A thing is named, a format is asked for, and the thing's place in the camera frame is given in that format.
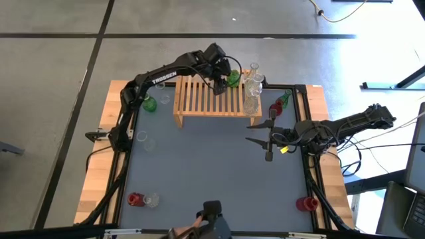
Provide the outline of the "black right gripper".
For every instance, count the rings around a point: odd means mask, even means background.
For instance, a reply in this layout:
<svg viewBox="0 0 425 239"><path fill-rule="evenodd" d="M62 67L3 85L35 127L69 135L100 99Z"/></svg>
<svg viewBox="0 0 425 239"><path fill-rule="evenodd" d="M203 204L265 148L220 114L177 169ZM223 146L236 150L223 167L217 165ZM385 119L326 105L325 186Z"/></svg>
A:
<svg viewBox="0 0 425 239"><path fill-rule="evenodd" d="M260 139L246 137L248 141L257 143L262 147L262 149L266 150L265 160L267 162L271 162L273 159L273 146L276 145L277 147L286 147L291 145L294 146L295 149L293 149L292 151L287 150L287 153L294 153L301 139L300 136L296 135L296 131L294 129L275 126L276 117L277 110L271 109L269 110L269 119L257 125L247 126L248 129L269 129L268 141L262 141Z"/></svg>

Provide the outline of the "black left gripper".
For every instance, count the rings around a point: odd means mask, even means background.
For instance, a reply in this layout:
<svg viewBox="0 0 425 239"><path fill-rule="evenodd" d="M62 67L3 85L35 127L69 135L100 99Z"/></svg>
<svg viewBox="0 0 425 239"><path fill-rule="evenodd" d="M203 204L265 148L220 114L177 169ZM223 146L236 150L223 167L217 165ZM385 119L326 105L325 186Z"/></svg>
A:
<svg viewBox="0 0 425 239"><path fill-rule="evenodd" d="M229 61L226 59L226 53L217 45L210 44L205 51L200 54L200 63L197 70L202 76L214 80L214 94L220 95L226 92L228 82L223 79L223 76L230 76L232 68Z"/></svg>

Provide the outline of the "squat green glass vase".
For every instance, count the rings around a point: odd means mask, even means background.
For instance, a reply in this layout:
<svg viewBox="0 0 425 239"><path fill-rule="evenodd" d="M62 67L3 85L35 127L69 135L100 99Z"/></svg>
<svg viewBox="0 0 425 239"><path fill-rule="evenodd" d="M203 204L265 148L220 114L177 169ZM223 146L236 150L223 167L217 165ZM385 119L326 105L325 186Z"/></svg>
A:
<svg viewBox="0 0 425 239"><path fill-rule="evenodd" d="M226 77L228 87L235 88L240 83L240 72L238 70L231 70L230 75Z"/></svg>

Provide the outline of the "conical green glass vase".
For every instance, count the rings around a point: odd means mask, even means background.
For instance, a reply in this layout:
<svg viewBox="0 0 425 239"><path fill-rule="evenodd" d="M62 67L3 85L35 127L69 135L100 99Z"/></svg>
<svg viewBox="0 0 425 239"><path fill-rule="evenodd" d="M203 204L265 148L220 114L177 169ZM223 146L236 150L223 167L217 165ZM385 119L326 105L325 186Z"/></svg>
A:
<svg viewBox="0 0 425 239"><path fill-rule="evenodd" d="M289 98L291 96L292 96L292 91L285 90L284 94L276 100L276 103L281 105L282 109L286 109L288 106Z"/></svg>

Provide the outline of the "round ribbed green glass vase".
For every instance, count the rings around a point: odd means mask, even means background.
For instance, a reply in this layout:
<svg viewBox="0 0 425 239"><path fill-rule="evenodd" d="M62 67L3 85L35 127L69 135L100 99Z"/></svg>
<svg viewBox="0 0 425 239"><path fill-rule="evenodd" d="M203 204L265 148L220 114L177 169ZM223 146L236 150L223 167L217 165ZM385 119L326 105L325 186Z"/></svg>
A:
<svg viewBox="0 0 425 239"><path fill-rule="evenodd" d="M147 112L155 112L157 109L156 99L148 93L146 93L141 105Z"/></svg>

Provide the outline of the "red cylindrical glass vase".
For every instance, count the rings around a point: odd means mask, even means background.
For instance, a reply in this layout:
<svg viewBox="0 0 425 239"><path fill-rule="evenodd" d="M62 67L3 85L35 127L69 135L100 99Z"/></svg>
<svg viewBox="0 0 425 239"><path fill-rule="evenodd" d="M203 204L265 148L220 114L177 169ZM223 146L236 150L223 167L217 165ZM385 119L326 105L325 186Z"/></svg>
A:
<svg viewBox="0 0 425 239"><path fill-rule="evenodd" d="M319 201L314 197L301 197L296 201L296 208L300 211L315 211Z"/></svg>
<svg viewBox="0 0 425 239"><path fill-rule="evenodd" d="M130 193L127 196L127 203L130 206L144 207L145 206L144 197L145 195L140 193Z"/></svg>

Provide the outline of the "smooth clear glass carafe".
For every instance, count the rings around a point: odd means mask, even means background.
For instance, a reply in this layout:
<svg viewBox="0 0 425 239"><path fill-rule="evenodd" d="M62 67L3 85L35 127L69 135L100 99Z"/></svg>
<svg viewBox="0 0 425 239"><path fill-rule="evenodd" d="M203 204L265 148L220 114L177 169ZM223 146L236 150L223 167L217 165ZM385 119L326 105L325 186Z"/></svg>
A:
<svg viewBox="0 0 425 239"><path fill-rule="evenodd" d="M143 148L148 152L153 151L156 147L156 140L144 130L137 132L136 139L142 143Z"/></svg>

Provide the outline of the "clear cut-glass vase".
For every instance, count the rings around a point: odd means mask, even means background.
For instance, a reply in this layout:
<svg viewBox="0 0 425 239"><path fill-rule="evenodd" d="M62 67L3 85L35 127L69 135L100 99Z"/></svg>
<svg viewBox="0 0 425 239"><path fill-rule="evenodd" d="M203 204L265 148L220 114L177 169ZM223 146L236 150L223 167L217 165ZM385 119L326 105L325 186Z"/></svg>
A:
<svg viewBox="0 0 425 239"><path fill-rule="evenodd" d="M145 195L143 197L143 202L146 206L150 208L155 208L159 205L159 195L157 193L151 193L148 195Z"/></svg>

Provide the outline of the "wooden slatted shelf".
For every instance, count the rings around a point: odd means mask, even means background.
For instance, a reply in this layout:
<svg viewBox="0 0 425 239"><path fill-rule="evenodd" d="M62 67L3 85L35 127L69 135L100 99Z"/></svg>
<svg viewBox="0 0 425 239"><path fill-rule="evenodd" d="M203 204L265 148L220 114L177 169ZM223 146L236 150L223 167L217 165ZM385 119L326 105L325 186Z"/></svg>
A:
<svg viewBox="0 0 425 239"><path fill-rule="evenodd" d="M262 117L261 99L257 99L258 110L253 115L244 112L246 101L244 83L215 96L199 76L179 76L175 83L173 117L182 128L185 117L248 118L250 125Z"/></svg>

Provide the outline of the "wooden table side board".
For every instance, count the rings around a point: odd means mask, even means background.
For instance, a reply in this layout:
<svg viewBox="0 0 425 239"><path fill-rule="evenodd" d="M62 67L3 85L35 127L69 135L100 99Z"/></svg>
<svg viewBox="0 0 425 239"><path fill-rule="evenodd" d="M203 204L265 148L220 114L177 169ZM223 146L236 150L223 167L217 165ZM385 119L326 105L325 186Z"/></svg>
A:
<svg viewBox="0 0 425 239"><path fill-rule="evenodd" d="M110 131L116 126L120 112L120 91L127 84L126 80L112 80L110 82L106 101L102 110L98 129ZM108 139L95 141L88 163L88 171L85 174L84 184L74 217L74 223L86 220L90 213L100 204L101 199L111 189L114 181L123 171L126 155L115 153L110 147ZM94 220L95 224L116 223L119 218L120 193L124 187L119 186L113 193L109 202L101 210L100 215Z"/></svg>
<svg viewBox="0 0 425 239"><path fill-rule="evenodd" d="M329 113L323 87L320 85L307 85L306 91L312 120L328 120ZM328 202L343 222L348 227L354 229L353 216L338 158L326 153L321 156L319 163Z"/></svg>

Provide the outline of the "person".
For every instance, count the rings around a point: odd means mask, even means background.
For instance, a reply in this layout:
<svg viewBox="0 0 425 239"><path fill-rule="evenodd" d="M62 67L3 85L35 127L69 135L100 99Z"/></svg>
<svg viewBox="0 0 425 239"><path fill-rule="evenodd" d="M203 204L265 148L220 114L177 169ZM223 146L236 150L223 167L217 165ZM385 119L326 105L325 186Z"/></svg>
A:
<svg viewBox="0 0 425 239"><path fill-rule="evenodd" d="M232 234L222 215L221 202L210 200L203 203L191 226L171 228L160 239L232 239Z"/></svg>

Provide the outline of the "silver aluminium bar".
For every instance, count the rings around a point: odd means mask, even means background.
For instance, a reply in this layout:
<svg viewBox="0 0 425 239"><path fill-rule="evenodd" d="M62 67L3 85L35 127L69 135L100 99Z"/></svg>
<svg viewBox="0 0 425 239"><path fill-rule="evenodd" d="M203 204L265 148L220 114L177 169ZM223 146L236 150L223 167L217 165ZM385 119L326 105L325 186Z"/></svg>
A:
<svg viewBox="0 0 425 239"><path fill-rule="evenodd" d="M297 238L297 239L327 239L325 234L312 234L312 233L303 233L303 232L289 232L288 238Z"/></svg>
<svg viewBox="0 0 425 239"><path fill-rule="evenodd" d="M118 236L118 235L128 235L128 234L141 234L141 229L108 229L105 230L104 236Z"/></svg>

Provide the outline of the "black floor stand bar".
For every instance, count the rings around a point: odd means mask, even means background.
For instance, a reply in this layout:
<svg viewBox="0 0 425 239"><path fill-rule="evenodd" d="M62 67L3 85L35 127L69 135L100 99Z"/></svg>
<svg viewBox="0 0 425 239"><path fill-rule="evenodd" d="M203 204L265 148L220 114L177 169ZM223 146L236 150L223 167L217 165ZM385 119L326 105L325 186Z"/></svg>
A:
<svg viewBox="0 0 425 239"><path fill-rule="evenodd" d="M369 191L377 191L387 188L390 182L404 185L406 170L399 170L384 175L359 179L350 183L345 183L345 189L348 195L358 195Z"/></svg>

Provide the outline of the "grey laptop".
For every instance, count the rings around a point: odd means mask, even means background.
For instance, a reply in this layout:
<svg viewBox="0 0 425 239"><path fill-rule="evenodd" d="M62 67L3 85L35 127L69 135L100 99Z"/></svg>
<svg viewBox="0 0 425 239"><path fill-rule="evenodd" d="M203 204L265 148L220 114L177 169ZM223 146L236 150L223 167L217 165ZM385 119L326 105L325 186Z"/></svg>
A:
<svg viewBox="0 0 425 239"><path fill-rule="evenodd" d="M423 115L416 120L405 178L405 185L416 191L403 226L413 239L425 239L425 102L419 113Z"/></svg>

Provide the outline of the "grey floor bracket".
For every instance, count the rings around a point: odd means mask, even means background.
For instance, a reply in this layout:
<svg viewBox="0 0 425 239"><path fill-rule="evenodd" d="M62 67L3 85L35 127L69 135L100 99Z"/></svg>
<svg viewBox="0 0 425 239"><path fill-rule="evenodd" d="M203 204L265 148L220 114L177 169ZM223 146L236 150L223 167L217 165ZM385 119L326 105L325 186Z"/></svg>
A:
<svg viewBox="0 0 425 239"><path fill-rule="evenodd" d="M14 153L15 155L22 155L25 152L24 149L21 149L8 143L4 143L2 141L0 141L0 151Z"/></svg>

